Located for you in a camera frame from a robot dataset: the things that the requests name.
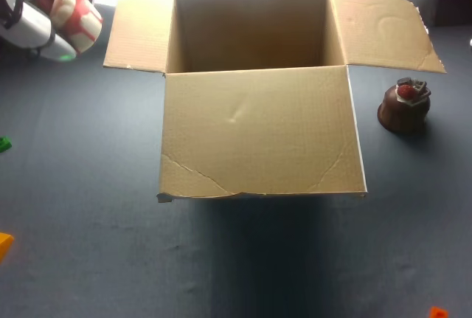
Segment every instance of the dark fabric surface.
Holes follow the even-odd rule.
[[[470,315],[472,27],[431,31],[448,75],[350,67],[366,198],[171,204],[164,80],[102,68],[108,34],[72,63],[0,68],[0,317]],[[376,119],[407,75],[432,90],[423,136]]]

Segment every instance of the green light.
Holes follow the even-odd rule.
[[[62,55],[61,57],[59,57],[59,61],[70,61],[70,60],[74,60],[75,56],[73,55]]]

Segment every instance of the black cable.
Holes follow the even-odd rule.
[[[0,0],[0,9],[5,10],[0,13],[0,17],[5,20],[4,28],[9,29],[18,23],[23,13],[23,0],[15,0],[15,6],[11,9],[7,0]]]

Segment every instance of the chocolate piece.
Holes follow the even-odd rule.
[[[405,100],[397,93],[398,86],[410,85],[417,91],[417,96]],[[426,115],[431,102],[431,92],[426,88],[426,82],[402,78],[396,86],[390,87],[378,107],[377,118],[387,130],[398,133],[412,133],[424,126]]]

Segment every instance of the open cardboard box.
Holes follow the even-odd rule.
[[[105,57],[166,74],[161,201],[365,193],[349,64],[444,72],[405,0],[122,0]]]

